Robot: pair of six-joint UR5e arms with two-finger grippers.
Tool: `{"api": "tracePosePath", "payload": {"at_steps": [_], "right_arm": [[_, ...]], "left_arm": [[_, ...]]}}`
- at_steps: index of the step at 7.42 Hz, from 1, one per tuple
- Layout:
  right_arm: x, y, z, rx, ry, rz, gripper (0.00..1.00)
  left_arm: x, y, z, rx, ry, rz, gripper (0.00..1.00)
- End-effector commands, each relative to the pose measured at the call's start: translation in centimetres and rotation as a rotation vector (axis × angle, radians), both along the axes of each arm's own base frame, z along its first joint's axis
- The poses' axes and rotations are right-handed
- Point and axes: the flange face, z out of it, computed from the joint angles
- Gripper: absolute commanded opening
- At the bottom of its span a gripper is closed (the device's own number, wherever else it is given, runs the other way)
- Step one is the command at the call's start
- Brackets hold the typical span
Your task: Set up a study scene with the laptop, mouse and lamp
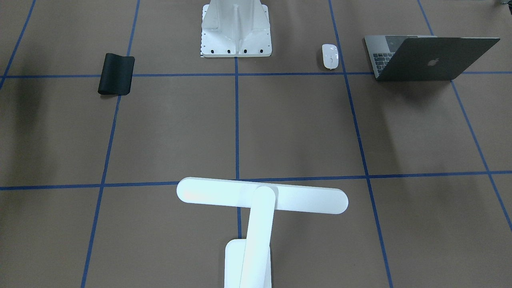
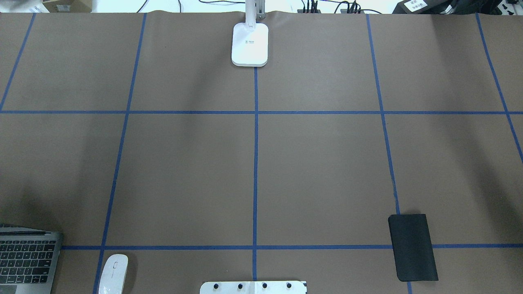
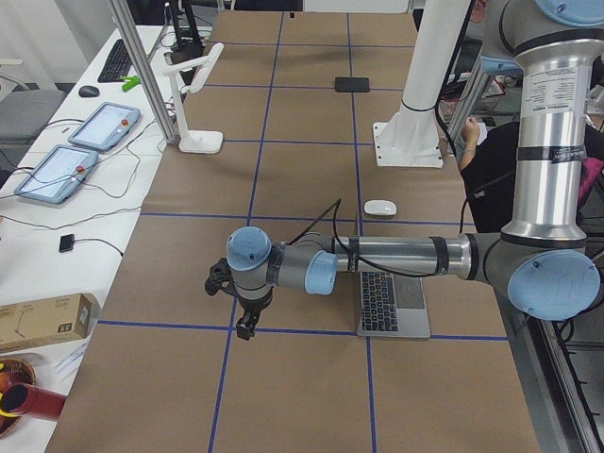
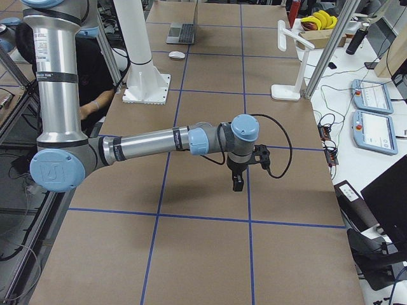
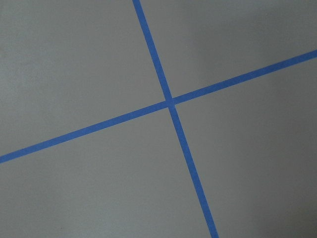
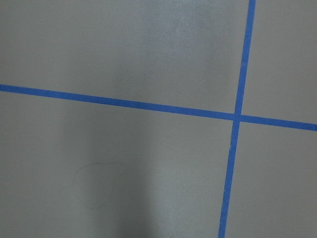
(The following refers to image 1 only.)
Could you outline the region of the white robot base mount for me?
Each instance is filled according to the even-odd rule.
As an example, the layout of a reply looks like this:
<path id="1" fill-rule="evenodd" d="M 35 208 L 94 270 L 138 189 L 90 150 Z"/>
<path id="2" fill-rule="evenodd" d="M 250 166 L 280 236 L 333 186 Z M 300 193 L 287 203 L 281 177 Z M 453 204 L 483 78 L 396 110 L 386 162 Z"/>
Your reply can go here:
<path id="1" fill-rule="evenodd" d="M 259 0 L 211 0 L 202 7 L 202 57 L 269 57 L 268 7 Z"/>

